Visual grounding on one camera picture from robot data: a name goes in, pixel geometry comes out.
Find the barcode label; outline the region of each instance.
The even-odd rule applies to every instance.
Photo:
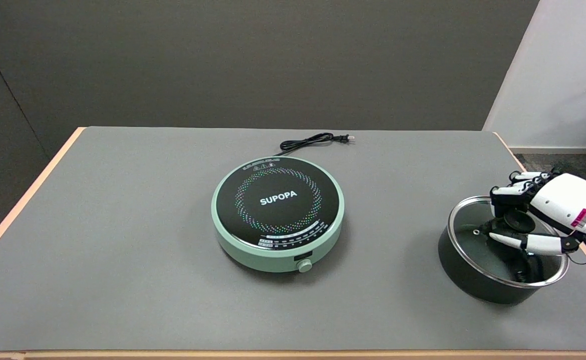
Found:
[[[572,221],[571,226],[574,228],[586,228],[586,209],[582,209],[579,215]]]

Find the black cooking pot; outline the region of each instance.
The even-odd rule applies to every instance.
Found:
[[[569,266],[566,255],[533,255],[509,248],[476,231],[492,219],[491,199],[474,196],[453,208],[439,239],[439,260],[449,278],[476,298],[517,304],[560,280]],[[535,233],[556,232],[535,220]]]

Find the power cord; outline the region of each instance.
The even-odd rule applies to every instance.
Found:
[[[341,143],[345,144],[347,142],[350,142],[352,139],[355,139],[355,137],[350,136],[349,134],[334,136],[330,132],[322,132],[320,134],[317,134],[317,135],[314,135],[311,137],[307,137],[306,139],[303,139],[303,140],[284,141],[283,143],[279,144],[279,148],[283,151],[280,153],[276,153],[275,156],[279,157],[281,155],[285,155],[287,153],[290,153],[291,151],[295,151],[300,148],[303,148],[304,146],[309,146],[309,145],[317,144],[317,143],[321,143],[321,142],[334,141],[334,142],[341,142]]]

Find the baseboard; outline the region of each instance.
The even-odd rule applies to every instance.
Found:
[[[514,154],[586,154],[586,147],[508,147]]]

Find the plug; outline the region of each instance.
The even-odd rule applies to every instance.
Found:
[[[342,144],[345,144],[345,143],[352,141],[354,139],[355,139],[354,136],[350,136],[349,134],[346,134],[346,135],[334,136],[332,140],[335,142],[341,142]]]

